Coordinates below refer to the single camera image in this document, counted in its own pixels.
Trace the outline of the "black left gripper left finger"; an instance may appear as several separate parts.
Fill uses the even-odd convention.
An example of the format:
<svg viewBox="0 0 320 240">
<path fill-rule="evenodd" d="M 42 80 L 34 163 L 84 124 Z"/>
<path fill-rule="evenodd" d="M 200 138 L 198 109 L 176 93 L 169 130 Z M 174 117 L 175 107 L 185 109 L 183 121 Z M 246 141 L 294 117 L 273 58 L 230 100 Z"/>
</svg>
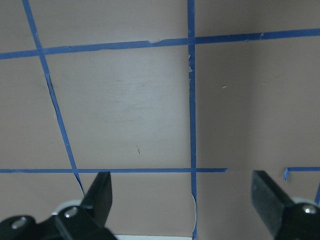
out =
<svg viewBox="0 0 320 240">
<path fill-rule="evenodd" d="M 80 205 L 68 206 L 55 217 L 55 225 L 64 240 L 111 240 L 105 227 L 113 202 L 109 172 L 95 177 Z"/>
</svg>

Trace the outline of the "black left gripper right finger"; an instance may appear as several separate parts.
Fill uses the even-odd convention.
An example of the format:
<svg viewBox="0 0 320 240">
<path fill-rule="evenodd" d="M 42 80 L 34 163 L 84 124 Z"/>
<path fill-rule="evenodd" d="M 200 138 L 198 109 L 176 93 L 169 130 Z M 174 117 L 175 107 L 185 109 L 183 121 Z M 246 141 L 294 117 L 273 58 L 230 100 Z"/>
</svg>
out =
<svg viewBox="0 0 320 240">
<path fill-rule="evenodd" d="M 274 240 L 320 238 L 320 207 L 312 200 L 290 197 L 263 170 L 252 172 L 251 203 Z"/>
</svg>

